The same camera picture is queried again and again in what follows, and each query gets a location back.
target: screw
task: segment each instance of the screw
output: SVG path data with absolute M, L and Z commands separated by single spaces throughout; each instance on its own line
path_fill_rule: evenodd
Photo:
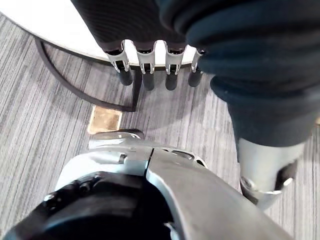
M 57 202 L 61 201 L 61 198 L 57 197 L 57 193 L 52 192 L 44 197 L 43 205 L 50 210 L 54 210 L 57 207 Z
M 80 188 L 79 188 L 80 192 L 82 195 L 87 195 L 91 188 L 90 188 L 90 184 L 88 182 L 84 182 L 80 185 Z

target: metal bracket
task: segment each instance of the metal bracket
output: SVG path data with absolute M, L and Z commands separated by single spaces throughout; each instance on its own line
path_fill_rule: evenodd
M 192 70 L 193 73 L 195 73 L 197 71 L 199 58 L 203 54 L 204 54 L 204 51 L 200 50 L 199 48 L 197 48 L 195 50 L 194 57 L 193 57 L 192 63 L 191 63 L 191 70 Z
M 127 53 L 125 50 L 125 41 L 124 40 L 121 42 L 121 47 L 122 47 L 122 51 L 117 55 L 111 55 L 106 52 L 106 55 L 108 56 L 109 61 L 111 62 L 111 64 L 114 66 L 115 70 L 118 73 L 120 73 L 121 69 L 119 68 L 117 62 L 123 63 L 123 67 L 126 72 L 128 72 L 130 69 L 129 59 L 128 59 L 128 56 L 127 56 Z
M 171 73 L 171 66 L 172 65 L 176 65 L 176 68 L 175 68 L 175 72 L 174 74 L 175 75 L 178 75 L 178 71 L 181 67 L 181 64 L 182 64 L 182 59 L 184 57 L 184 53 L 185 53 L 185 50 L 183 50 L 183 52 L 181 53 L 173 53 L 173 52 L 170 52 L 168 50 L 168 45 L 166 42 L 165 43 L 165 50 L 166 50 L 166 53 L 165 53 L 165 70 L 166 70 L 166 74 L 170 75 Z
M 149 53 L 142 53 L 142 52 L 136 51 L 142 74 L 146 74 L 145 64 L 150 64 L 150 74 L 153 74 L 155 71 L 155 65 L 156 65 L 155 47 L 156 47 L 156 42 L 153 45 L 152 51 Z

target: black rubber cover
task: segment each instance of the black rubber cover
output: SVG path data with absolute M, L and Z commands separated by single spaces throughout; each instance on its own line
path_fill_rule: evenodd
M 320 109 L 319 0 L 156 0 L 161 22 L 204 48 L 198 67 L 237 138 L 304 142 Z
M 117 49 L 125 39 L 143 50 L 157 40 L 185 46 L 183 35 L 162 26 L 154 0 L 71 1 L 105 52 Z

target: white table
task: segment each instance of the white table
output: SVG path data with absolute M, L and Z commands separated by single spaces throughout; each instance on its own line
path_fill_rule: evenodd
M 60 48 L 83 56 L 108 61 L 70 0 L 0 0 L 0 12 L 31 34 Z M 138 66 L 136 49 L 125 41 L 130 65 Z M 187 46 L 182 64 L 190 64 L 195 48 Z M 155 46 L 155 66 L 165 65 L 166 50 L 159 40 Z

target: gray carpet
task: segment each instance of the gray carpet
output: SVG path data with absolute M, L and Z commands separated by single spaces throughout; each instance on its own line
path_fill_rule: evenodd
M 88 94 L 126 103 L 130 87 L 115 71 L 47 47 L 63 75 Z M 141 92 L 138 111 L 122 128 L 147 139 L 189 149 L 239 190 L 239 166 L 226 105 L 209 88 L 210 76 L 191 88 L 185 70 L 175 91 Z M 0 237 L 54 189 L 63 165 L 84 152 L 91 104 L 62 87 L 46 69 L 34 39 L 0 15 Z M 320 128 L 312 132 L 295 184 L 266 213 L 297 240 L 320 239 Z

